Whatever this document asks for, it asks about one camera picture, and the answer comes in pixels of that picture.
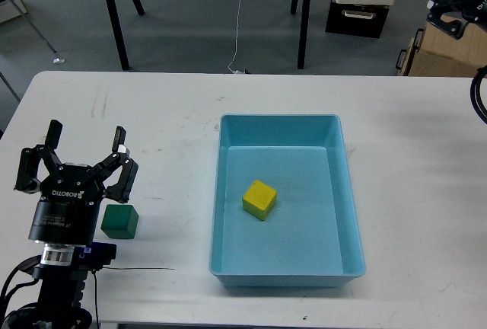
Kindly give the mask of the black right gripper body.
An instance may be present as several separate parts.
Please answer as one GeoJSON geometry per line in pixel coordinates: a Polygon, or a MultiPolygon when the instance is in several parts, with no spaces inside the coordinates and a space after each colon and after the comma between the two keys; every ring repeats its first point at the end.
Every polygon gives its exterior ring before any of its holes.
{"type": "Polygon", "coordinates": [[[468,22],[486,24],[486,0],[466,0],[461,14],[468,22]]]}

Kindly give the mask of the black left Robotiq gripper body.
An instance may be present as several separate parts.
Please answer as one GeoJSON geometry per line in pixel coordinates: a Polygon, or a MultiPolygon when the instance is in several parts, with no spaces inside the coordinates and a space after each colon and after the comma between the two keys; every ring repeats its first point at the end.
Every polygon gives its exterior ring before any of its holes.
{"type": "Polygon", "coordinates": [[[59,177],[40,183],[40,200],[28,238],[50,244],[92,244],[103,183],[87,165],[63,164],[59,177]]]}

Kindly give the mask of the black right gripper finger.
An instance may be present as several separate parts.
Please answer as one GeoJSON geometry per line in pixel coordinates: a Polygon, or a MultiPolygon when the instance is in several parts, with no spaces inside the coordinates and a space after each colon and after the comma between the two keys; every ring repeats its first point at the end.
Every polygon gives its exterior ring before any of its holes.
{"type": "Polygon", "coordinates": [[[426,5],[429,10],[427,22],[448,36],[460,39],[463,36],[467,23],[459,19],[446,22],[442,16],[452,12],[461,13],[465,3],[466,0],[428,0],[426,5]]]}

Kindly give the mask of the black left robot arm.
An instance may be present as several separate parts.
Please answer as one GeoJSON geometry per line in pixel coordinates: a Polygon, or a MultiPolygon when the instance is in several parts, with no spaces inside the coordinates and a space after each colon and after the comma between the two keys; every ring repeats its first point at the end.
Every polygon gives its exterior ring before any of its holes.
{"type": "Polygon", "coordinates": [[[81,307],[89,273],[111,263],[116,245],[94,242],[102,200],[127,203],[137,163],[125,147],[126,131],[116,128],[111,153],[94,166],[59,160],[56,148],[62,124],[51,120],[44,143],[21,151],[14,188],[39,193],[29,239],[43,244],[40,255],[27,258],[9,274],[1,290],[4,328],[88,328],[93,318],[81,307]],[[9,283],[18,272],[40,285],[38,299],[8,312],[11,297],[21,288],[9,283]]]}

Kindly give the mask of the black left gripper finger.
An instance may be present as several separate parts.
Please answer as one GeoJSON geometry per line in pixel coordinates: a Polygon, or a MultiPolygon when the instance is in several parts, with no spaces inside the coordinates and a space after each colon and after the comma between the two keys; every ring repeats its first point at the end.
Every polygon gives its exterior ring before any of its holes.
{"type": "Polygon", "coordinates": [[[40,162],[43,161],[50,177],[55,184],[62,184],[63,177],[59,170],[62,166],[56,149],[62,133],[62,124],[58,120],[51,120],[43,144],[21,151],[18,175],[14,185],[15,190],[32,194],[41,190],[41,182],[37,178],[40,162]]]}
{"type": "Polygon", "coordinates": [[[101,187],[101,196],[118,203],[129,201],[138,171],[138,164],[129,156],[130,151],[124,145],[125,139],[126,130],[118,126],[113,138],[111,154],[91,169],[91,178],[101,187]],[[103,182],[117,170],[120,170],[118,180],[105,187],[103,182]]]}

